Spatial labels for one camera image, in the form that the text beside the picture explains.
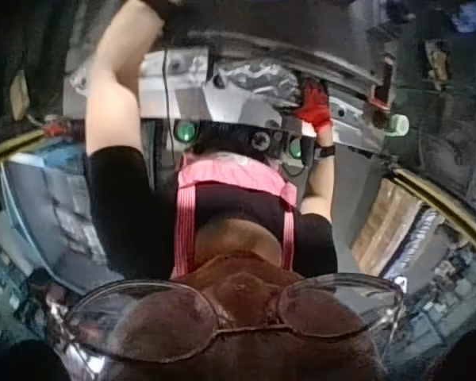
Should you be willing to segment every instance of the hand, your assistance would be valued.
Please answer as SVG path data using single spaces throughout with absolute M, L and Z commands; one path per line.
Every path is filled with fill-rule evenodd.
M 303 83 L 303 105 L 294 111 L 299 119 L 310 123 L 321 140 L 329 141 L 331 137 L 332 119 L 328 104 L 328 93 L 323 86 L 314 79 L 307 79 Z

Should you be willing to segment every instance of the raised arm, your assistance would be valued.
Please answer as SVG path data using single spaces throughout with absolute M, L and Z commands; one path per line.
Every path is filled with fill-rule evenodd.
M 304 83 L 303 93 L 303 105 L 295 111 L 295 115 L 312 124 L 320 146 L 332 146 L 332 120 L 327 90 L 316 80 L 308 79 Z M 335 159 L 330 156 L 315 164 L 307 183 L 305 198 L 301 202 L 301 213 L 319 214 L 331 222 L 334 185 Z
M 333 145 L 332 127 L 317 134 L 317 143 L 323 147 Z M 335 186 L 335 157 L 317 162 L 307 182 L 305 197 L 301 202 L 302 214 L 319 214 L 332 221 L 333 187 Z
M 160 4 L 167 0 L 156 0 Z M 86 152 L 124 145 L 141 151 L 140 64 L 164 25 L 140 0 L 128 0 L 104 33 L 94 55 L 86 104 Z

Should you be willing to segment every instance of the pink harness strap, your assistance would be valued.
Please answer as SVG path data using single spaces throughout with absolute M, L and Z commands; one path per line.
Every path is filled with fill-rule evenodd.
M 178 173 L 177 213 L 175 226 L 175 268 L 171 278 L 194 270 L 194 226 L 196 212 L 196 184 L 216 182 L 244 189 L 262 191 L 282 198 L 286 204 L 282 238 L 282 268 L 290 270 L 294 257 L 294 216 L 296 187 L 287 183 L 272 168 L 231 153 L 204 156 L 190 163 L 182 159 Z

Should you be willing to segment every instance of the green indicator light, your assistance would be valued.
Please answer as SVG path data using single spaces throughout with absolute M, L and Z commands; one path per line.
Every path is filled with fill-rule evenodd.
M 190 143 L 196 137 L 196 126 L 189 121 L 181 121 L 176 126 L 175 136 L 183 143 Z
M 301 145 L 299 139 L 293 139 L 289 144 L 289 153 L 294 159 L 301 158 Z

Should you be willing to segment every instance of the black sleeve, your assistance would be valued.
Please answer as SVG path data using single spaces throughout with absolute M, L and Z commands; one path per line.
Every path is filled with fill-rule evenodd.
M 306 278 L 337 272 L 332 224 L 318 214 L 294 216 L 293 270 Z
M 109 268 L 127 279 L 169 279 L 174 258 L 159 227 L 165 210 L 150 189 L 141 153 L 130 147 L 95 152 L 89 180 L 92 219 Z

